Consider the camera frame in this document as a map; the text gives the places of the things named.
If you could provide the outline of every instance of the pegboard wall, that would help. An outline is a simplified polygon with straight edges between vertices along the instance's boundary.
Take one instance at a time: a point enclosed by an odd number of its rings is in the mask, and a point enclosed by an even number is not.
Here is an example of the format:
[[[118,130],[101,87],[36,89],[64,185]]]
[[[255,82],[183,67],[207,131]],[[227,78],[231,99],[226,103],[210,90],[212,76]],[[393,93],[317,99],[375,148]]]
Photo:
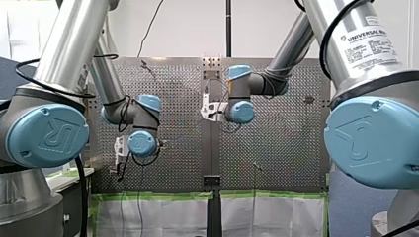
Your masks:
[[[222,58],[217,65],[206,63],[205,58],[142,60],[150,70],[138,58],[119,59],[116,66],[127,94],[158,95],[162,100],[158,133],[164,148],[143,176],[141,168],[130,161],[124,180],[117,182],[109,169],[115,162],[115,139],[131,130],[118,133],[115,126],[101,122],[100,99],[89,101],[91,164],[97,170],[93,192],[201,191],[204,175],[220,176],[222,189],[324,188],[328,157],[322,128],[328,115],[330,83],[316,60],[305,60],[293,72],[286,95],[273,100],[252,97],[256,119],[232,134],[222,132],[231,129],[229,124],[201,118],[202,91],[207,83],[204,71],[219,70],[222,75],[233,64],[248,64],[262,71],[270,59]],[[219,82],[210,85],[214,95],[222,94]]]

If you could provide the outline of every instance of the metal frame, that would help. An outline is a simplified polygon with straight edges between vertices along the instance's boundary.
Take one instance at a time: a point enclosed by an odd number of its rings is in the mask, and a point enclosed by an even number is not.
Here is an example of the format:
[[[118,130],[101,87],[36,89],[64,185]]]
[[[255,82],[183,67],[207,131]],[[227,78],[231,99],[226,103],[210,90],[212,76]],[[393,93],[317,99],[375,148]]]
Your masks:
[[[198,80],[200,79],[200,85],[201,85],[201,92],[204,91],[205,85],[207,84],[207,80],[209,78],[205,78],[206,74],[205,72],[211,72],[212,75],[214,75],[214,72],[220,72],[221,74],[225,74],[225,68],[228,65],[231,64],[251,64],[254,67],[264,68],[271,62],[271,59],[249,59],[249,58],[218,58],[218,57],[204,57],[204,58],[142,58],[142,59],[136,59],[136,58],[123,58],[118,61],[116,61],[117,67],[121,70],[122,68],[140,68],[141,66],[141,60],[144,60],[148,66],[151,68],[154,68],[156,70],[161,70],[163,73],[164,70],[169,70],[168,68],[172,68],[172,66],[186,66],[186,65],[193,65],[195,68],[194,70],[197,70],[197,73],[194,75],[197,76],[197,79],[190,78],[191,80]],[[316,59],[306,59],[302,67],[309,66],[309,67],[316,67],[319,70],[318,62]],[[122,82],[124,83],[125,77],[121,76]],[[303,80],[303,78],[291,78],[291,80]],[[321,123],[320,129],[318,132],[321,133],[322,137],[322,128],[325,125],[325,121],[327,119],[327,116],[329,114],[329,98],[330,98],[330,83],[329,81],[322,77],[322,79],[318,82],[321,83],[321,98],[315,98],[316,105],[320,105],[321,107],[319,110],[321,110]],[[211,80],[208,85],[210,85],[211,93],[210,93],[210,100],[217,101],[221,99],[223,94],[223,89],[221,87],[221,84],[217,82],[216,80]],[[147,90],[154,90],[150,89],[150,87],[153,87],[150,83],[150,85],[147,86],[147,88],[143,88],[145,91],[143,93],[147,93]],[[201,94],[199,94],[199,101],[202,102]],[[102,122],[100,121],[100,115],[98,113],[100,106],[99,100],[90,100],[89,101],[89,110],[93,113],[89,113],[89,119],[91,122],[91,164],[93,167],[98,169],[98,174],[100,176],[101,169],[107,169],[107,167],[101,166],[100,163],[102,163],[102,158],[100,156],[101,152],[101,146],[104,145],[103,141],[98,140],[98,134],[95,134],[96,132],[99,132],[98,127],[102,125]],[[152,187],[143,187],[144,189],[158,191],[158,192],[190,192],[190,191],[215,191],[218,193],[219,189],[228,189],[229,187],[226,186],[219,186],[219,185],[205,185],[204,184],[204,178],[217,178],[220,176],[221,182],[222,182],[222,173],[220,170],[220,125],[216,122],[210,122],[207,120],[201,120],[199,121],[200,130],[201,130],[201,157],[197,157],[197,159],[201,158],[201,176],[196,177],[196,179],[199,179],[200,186],[196,186],[194,189],[181,189],[181,188],[173,188],[173,189],[153,189]],[[322,143],[320,145],[320,164],[319,164],[319,177],[318,177],[318,186],[258,186],[258,182],[255,182],[251,186],[243,186],[243,187],[234,187],[235,189],[253,189],[253,188],[261,188],[261,189],[270,189],[270,190],[291,190],[291,191],[301,191],[301,192],[321,192],[326,191],[326,173],[329,170],[329,157],[327,155],[327,151],[325,149],[324,144]],[[133,166],[130,168],[128,165],[128,179],[134,179],[134,174],[130,176],[129,173],[137,173],[139,170],[134,169]],[[246,174],[247,176],[252,175],[254,177],[254,180],[261,180],[261,178],[252,171],[252,174]],[[95,179],[93,180],[93,188],[95,188]],[[121,188],[121,186],[118,186],[117,183],[111,182],[111,185],[108,189],[98,189],[93,190],[94,192],[115,192],[118,191]],[[135,190],[135,186],[128,185],[126,187],[128,190]]]

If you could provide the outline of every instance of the vertical metal post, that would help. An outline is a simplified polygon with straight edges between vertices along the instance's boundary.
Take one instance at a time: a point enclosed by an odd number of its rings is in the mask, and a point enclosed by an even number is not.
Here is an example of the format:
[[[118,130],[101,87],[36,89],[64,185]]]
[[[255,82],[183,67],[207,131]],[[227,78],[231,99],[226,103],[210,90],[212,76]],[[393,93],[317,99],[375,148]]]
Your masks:
[[[225,0],[226,2],[226,34],[227,34],[227,57],[231,57],[231,0]]]

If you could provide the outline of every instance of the universal robots arm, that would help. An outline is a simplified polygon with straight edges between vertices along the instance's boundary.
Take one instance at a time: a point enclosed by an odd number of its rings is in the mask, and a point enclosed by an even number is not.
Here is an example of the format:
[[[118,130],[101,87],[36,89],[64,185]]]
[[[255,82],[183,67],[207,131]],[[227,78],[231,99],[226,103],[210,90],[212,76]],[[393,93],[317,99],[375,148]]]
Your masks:
[[[101,36],[108,11],[118,2],[63,1],[35,81],[17,88],[0,114],[0,166],[56,167],[78,156],[89,137],[82,103],[92,97],[82,94],[89,71],[104,102],[102,117],[120,128],[133,126],[130,152],[139,157],[158,152],[160,100],[126,95]]]
[[[398,60],[369,0],[305,0],[283,46],[263,73],[229,68],[226,120],[250,122],[251,95],[283,95],[314,37],[320,65],[337,93],[324,130],[337,166],[382,189],[419,187],[419,71]]]

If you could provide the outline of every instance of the silver robot arm segment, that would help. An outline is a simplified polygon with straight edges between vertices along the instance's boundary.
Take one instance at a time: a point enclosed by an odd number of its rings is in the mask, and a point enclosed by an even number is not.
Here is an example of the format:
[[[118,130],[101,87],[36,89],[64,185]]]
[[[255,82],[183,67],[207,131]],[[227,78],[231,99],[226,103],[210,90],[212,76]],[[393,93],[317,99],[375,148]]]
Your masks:
[[[89,129],[80,95],[110,4],[66,0],[33,83],[19,87],[0,124],[0,159],[27,168],[63,165],[83,149]]]
[[[228,69],[229,97],[225,117],[235,123],[248,123],[254,117],[251,95],[278,96],[288,90],[288,79],[293,68],[307,54],[314,41],[314,33],[305,13],[299,14],[286,40],[262,73],[252,73],[247,65]]]
[[[19,87],[2,116],[1,166],[56,167],[79,155],[89,137],[82,93],[95,49],[96,53],[107,52],[103,39],[99,46],[98,39],[108,11],[116,4],[116,0],[62,2],[34,76],[37,83]],[[158,97],[143,95],[127,102],[112,62],[97,58],[93,64],[105,118],[137,129],[129,140],[132,154],[156,154]]]

